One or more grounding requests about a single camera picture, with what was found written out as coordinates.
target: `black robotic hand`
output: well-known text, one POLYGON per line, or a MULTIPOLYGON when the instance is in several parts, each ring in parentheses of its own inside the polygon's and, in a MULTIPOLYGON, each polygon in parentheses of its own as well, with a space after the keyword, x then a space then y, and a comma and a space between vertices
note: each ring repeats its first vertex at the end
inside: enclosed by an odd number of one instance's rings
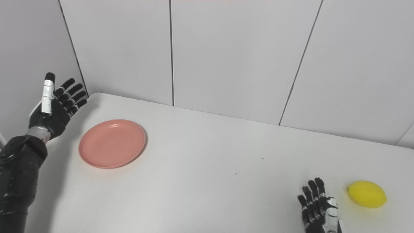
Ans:
POLYGON ((333 197, 326 197, 322 179, 309 180, 298 199, 302 205, 302 219, 306 233, 342 233, 338 207, 333 197))
MULTIPOLYGON (((55 75, 53 73, 47 73, 45 81, 46 80, 49 80, 49 83, 52 83, 53 87, 55 75)), ((44 127, 50 132, 50 139, 60 136, 64 132, 70 118, 87 102, 86 99, 80 100, 86 95, 85 91, 81 91, 74 95, 83 87, 82 84, 78 83, 70 88, 74 83, 75 80, 73 78, 68 79, 62 86, 53 91, 53 95, 49 97, 50 104, 48 108, 50 113, 45 112, 42 108, 44 102, 40 103, 33 110, 30 115, 29 129, 32 127, 44 127)), ((43 92, 43 98, 48 98, 45 95, 45 91, 43 92)))

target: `robotic arm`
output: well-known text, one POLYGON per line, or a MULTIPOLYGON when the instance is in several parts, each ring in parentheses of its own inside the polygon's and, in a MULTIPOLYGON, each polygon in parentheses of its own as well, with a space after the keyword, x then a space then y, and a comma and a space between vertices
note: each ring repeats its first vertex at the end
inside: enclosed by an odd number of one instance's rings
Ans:
POLYGON ((42 101, 30 114, 29 130, 12 138, 0 151, 0 233, 23 233, 33 203, 39 168, 47 157, 46 143, 60 136, 70 118, 86 104, 82 84, 67 80, 54 90, 55 75, 47 73, 42 101))

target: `tabletop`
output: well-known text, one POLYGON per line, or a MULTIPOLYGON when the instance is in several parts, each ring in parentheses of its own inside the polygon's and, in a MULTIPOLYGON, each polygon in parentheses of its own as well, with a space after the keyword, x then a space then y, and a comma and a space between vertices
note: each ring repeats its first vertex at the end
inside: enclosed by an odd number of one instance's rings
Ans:
POLYGON ((321 177, 348 233, 411 232, 414 150, 95 93, 48 143, 28 233, 304 232, 297 195, 321 177), (138 158, 99 169, 79 156, 91 127, 128 119, 146 131, 138 158), (368 180, 388 202, 358 206, 368 180))

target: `robotic hand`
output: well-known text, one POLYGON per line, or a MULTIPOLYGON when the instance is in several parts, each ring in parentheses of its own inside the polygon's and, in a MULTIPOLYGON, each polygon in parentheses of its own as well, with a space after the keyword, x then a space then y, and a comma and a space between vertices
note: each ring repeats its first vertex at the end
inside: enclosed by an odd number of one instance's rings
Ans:
POLYGON ((298 196, 306 233, 342 233, 335 198, 326 197, 322 179, 309 180, 308 185, 302 188, 306 198, 298 196))
POLYGON ((82 84, 78 83, 65 92, 75 83, 73 78, 67 80, 61 87, 53 92, 55 75, 47 73, 43 89, 43 98, 41 103, 30 114, 29 135, 43 135, 41 139, 53 139, 60 136, 66 129, 70 118, 86 104, 86 99, 79 101, 86 95, 81 91, 73 96, 77 91, 82 89, 82 84))
POLYGON ((24 232, 39 168, 47 157, 46 142, 61 135, 70 118, 87 102, 80 100, 85 91, 74 95, 82 84, 70 88, 73 78, 56 90, 54 82, 55 75, 47 73, 43 97, 30 114, 27 134, 10 139, 0 151, 0 233, 24 232))

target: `wall seam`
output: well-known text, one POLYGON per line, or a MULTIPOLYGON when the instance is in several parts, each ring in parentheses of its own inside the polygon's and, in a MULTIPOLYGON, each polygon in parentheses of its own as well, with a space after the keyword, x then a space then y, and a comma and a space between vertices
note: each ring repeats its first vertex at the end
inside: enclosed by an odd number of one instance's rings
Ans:
POLYGON ((63 21, 65 22, 66 31, 67 31, 67 34, 68 34, 68 36, 69 36, 70 44, 71 44, 71 46, 72 46, 73 53, 74 53, 74 55, 75 55, 76 64, 78 65, 78 69, 79 69, 79 72, 80 72, 80 77, 82 78, 82 82, 83 82, 83 86, 84 86, 85 91, 86 91, 86 95, 87 95, 87 97, 89 98, 88 89, 86 88, 85 79, 83 78, 82 70, 81 70, 80 65, 79 65, 79 60, 78 60, 77 55, 76 55, 75 47, 73 46, 72 37, 70 36, 69 28, 68 28, 68 26, 67 26, 67 22, 66 22, 65 14, 63 13, 63 8, 62 8, 62 4, 60 3, 60 0, 58 0, 58 3, 59 3, 60 11, 61 11, 61 13, 62 13, 63 21))
POLYGON ((287 104, 289 102, 290 96, 292 95, 293 87, 295 85, 296 78, 298 77, 299 70, 301 68, 302 61, 303 61, 303 58, 304 58, 305 53, 306 53, 306 49, 308 48, 308 45, 309 45, 309 41, 311 40, 310 38, 312 36, 313 29, 315 28, 316 20, 318 19, 320 9, 322 8, 322 4, 323 4, 323 0, 321 0, 321 2, 319 4, 318 12, 316 13, 315 20, 313 21, 312 29, 310 30, 309 37, 308 37, 308 40, 307 40, 306 45, 305 45, 305 49, 303 50, 303 54, 302 54, 302 57, 301 57, 301 61, 299 62, 298 69, 296 70, 296 74, 295 74, 295 78, 293 79, 292 87, 290 88, 290 92, 289 92, 289 95, 287 97, 286 104, 285 104, 285 106, 283 108, 283 112, 282 112, 282 115, 281 115, 280 120, 279 120, 279 125, 282 123, 282 119, 283 119, 284 113, 286 111, 287 104))

